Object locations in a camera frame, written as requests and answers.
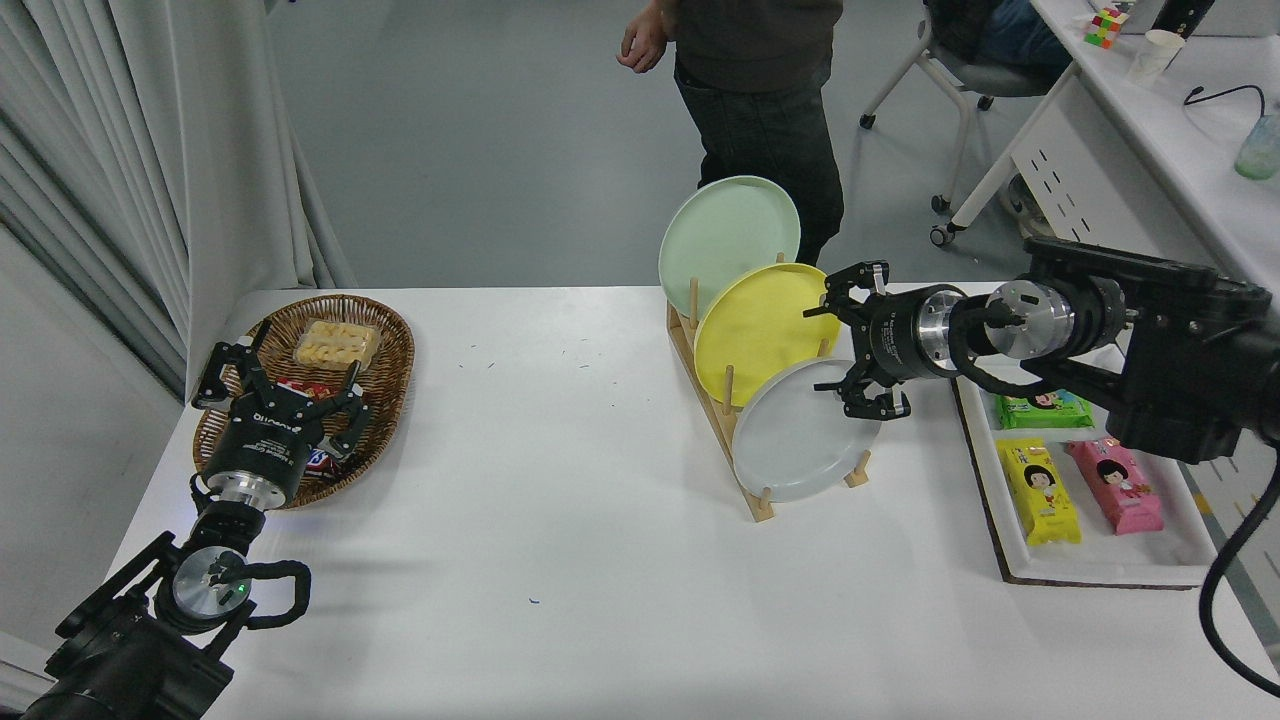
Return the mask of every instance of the cartoon girl print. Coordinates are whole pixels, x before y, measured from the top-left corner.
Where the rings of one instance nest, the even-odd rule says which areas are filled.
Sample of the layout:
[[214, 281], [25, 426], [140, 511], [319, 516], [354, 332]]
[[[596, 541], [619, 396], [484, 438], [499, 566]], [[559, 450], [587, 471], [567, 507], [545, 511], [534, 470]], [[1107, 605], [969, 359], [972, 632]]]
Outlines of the cartoon girl print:
[[1053, 473], [1041, 465], [1028, 465], [1023, 470], [1023, 477], [1027, 478], [1027, 486], [1038, 489], [1044, 493], [1044, 502], [1048, 502], [1050, 507], [1053, 506], [1053, 495], [1056, 489], [1056, 483], [1053, 482]]
[[1057, 393], [1047, 392], [1044, 395], [1037, 395], [1036, 397], [1028, 400], [1028, 402], [1032, 404], [1032, 407], [1039, 407], [1041, 410], [1053, 410], [1057, 407]]
[[1098, 461], [1098, 478], [1108, 486], [1119, 486], [1125, 497], [1138, 500], [1142, 497], [1142, 488], [1134, 487], [1129, 482], [1129, 470], [1115, 460], [1106, 459]]

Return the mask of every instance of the curtain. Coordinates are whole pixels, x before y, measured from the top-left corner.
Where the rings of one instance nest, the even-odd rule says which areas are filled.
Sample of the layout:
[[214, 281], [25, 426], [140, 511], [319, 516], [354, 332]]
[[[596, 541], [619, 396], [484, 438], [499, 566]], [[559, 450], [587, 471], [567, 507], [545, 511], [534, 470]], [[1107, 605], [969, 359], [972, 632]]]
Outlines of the curtain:
[[0, 223], [183, 397], [244, 293], [355, 284], [261, 0], [0, 0]]

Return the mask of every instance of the wicker basket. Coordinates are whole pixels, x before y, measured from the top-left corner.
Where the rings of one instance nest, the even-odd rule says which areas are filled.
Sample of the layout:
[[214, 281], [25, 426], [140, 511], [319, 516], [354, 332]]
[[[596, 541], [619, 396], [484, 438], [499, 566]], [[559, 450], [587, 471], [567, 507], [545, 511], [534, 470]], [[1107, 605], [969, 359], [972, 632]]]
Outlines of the wicker basket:
[[[329, 497], [355, 482], [387, 448], [396, 433], [396, 425], [399, 423], [401, 410], [408, 392], [410, 373], [413, 369], [413, 336], [404, 319], [394, 310], [367, 297], [353, 295], [312, 297], [280, 307], [271, 313], [268, 319], [271, 320], [270, 336], [259, 350], [259, 359], [262, 361], [262, 369], [266, 370], [268, 377], [273, 380], [280, 378], [303, 379], [334, 388], [342, 386], [346, 370], [303, 366], [293, 359], [293, 348], [302, 333], [306, 332], [307, 324], [312, 319], [357, 323], [375, 327], [381, 333], [378, 354], [374, 355], [370, 366], [362, 370], [357, 378], [372, 411], [365, 434], [360, 438], [351, 456], [342, 462], [335, 480], [326, 482], [311, 474], [302, 477], [293, 502], [284, 506], [287, 509], [301, 507]], [[255, 325], [247, 334], [253, 334], [257, 327]], [[223, 379], [233, 397], [239, 395], [239, 378], [234, 370], [228, 369]], [[200, 419], [192, 443], [197, 470], [205, 469], [227, 421], [227, 414], [215, 410], [206, 411]], [[347, 416], [329, 418], [324, 421], [324, 427], [325, 433], [330, 436], [340, 432], [347, 427]]]

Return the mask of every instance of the green snack package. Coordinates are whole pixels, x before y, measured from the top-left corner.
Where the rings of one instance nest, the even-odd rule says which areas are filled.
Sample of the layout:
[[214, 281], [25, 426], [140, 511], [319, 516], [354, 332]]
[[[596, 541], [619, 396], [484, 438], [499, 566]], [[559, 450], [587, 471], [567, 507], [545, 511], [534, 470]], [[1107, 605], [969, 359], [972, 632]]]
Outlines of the green snack package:
[[1093, 407], [1065, 389], [1030, 398], [997, 397], [1000, 427], [1014, 428], [1092, 428]]

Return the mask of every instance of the yellow snack package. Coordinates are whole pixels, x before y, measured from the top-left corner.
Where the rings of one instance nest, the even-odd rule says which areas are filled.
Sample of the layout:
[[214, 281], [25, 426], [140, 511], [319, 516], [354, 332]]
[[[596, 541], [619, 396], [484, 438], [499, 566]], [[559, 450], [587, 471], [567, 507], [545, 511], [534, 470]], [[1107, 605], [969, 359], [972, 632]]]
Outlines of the yellow snack package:
[[1027, 544], [1080, 542], [1075, 503], [1041, 438], [997, 439], [1005, 483], [1014, 497]]

